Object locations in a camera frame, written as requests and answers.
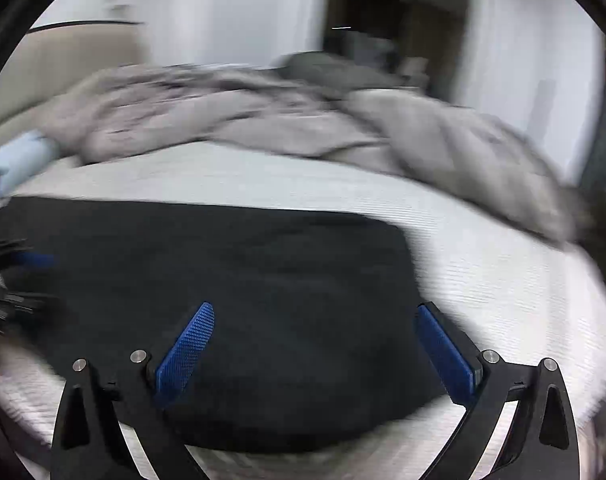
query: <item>bed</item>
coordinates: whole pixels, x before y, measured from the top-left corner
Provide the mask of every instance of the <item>bed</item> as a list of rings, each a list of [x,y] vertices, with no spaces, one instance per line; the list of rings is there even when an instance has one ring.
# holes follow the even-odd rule
[[[88,166],[63,158],[16,193],[333,210],[382,219],[406,233],[422,294],[474,334],[479,347],[511,362],[558,361],[579,428],[606,396],[606,291],[590,259],[576,246],[552,248],[422,184],[192,142]],[[62,380],[17,348],[1,350],[0,371],[1,405],[51,440]],[[475,478],[491,469],[513,408],[504,411]],[[461,408],[440,399],[408,420],[307,456],[192,452],[213,478],[419,478],[461,416]],[[154,478],[135,435],[125,433],[142,475]]]

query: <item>white wall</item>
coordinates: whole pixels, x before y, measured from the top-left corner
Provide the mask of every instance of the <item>white wall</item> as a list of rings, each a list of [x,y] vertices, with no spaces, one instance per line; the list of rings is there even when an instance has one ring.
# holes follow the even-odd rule
[[[320,46],[324,0],[135,0],[154,62],[270,66]]]
[[[528,136],[576,183],[603,70],[602,35],[574,0],[471,0],[453,100]]]
[[[106,0],[55,0],[34,22],[33,27],[82,20],[113,19]]]
[[[605,77],[600,29],[575,0],[543,0],[541,77],[552,81],[548,121],[536,139],[561,176],[577,184],[598,122]]]

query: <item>light blue object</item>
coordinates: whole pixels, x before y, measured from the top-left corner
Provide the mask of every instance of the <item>light blue object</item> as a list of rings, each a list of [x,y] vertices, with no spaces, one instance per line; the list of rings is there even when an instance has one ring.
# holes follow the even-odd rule
[[[416,335],[428,353],[441,382],[454,404],[471,406],[476,388],[474,372],[461,352],[426,306],[416,317]]]
[[[203,303],[157,368],[154,400],[159,408],[165,408],[186,387],[213,330],[214,310]]]
[[[24,133],[1,146],[0,198],[10,195],[57,158],[59,150],[56,143],[36,130]]]

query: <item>pillow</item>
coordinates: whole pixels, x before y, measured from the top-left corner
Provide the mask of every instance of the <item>pillow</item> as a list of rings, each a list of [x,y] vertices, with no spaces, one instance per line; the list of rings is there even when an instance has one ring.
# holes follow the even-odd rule
[[[0,147],[0,198],[3,198],[53,160],[59,149],[38,131],[24,133]]]
[[[359,66],[353,61],[324,52],[302,52],[290,56],[277,69],[283,79],[303,80],[327,90],[326,97],[342,99],[354,90],[396,88],[403,81],[393,74]]]

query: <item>metal screw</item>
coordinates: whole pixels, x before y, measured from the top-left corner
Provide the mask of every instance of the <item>metal screw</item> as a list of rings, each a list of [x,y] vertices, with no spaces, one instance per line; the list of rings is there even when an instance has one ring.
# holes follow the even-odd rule
[[[141,363],[148,354],[145,353],[145,350],[135,350],[130,354],[130,361],[133,363]]]
[[[500,361],[500,355],[494,350],[486,350],[483,352],[483,359],[485,359],[488,363],[495,364]]]
[[[553,372],[558,368],[558,364],[556,364],[556,361],[554,361],[553,359],[545,359],[543,361],[543,364],[545,365],[545,368],[547,368],[550,372]]]
[[[75,372],[80,372],[83,368],[86,367],[87,364],[88,363],[86,362],[85,359],[77,359],[76,361],[74,361],[74,364],[72,365],[72,369]]]

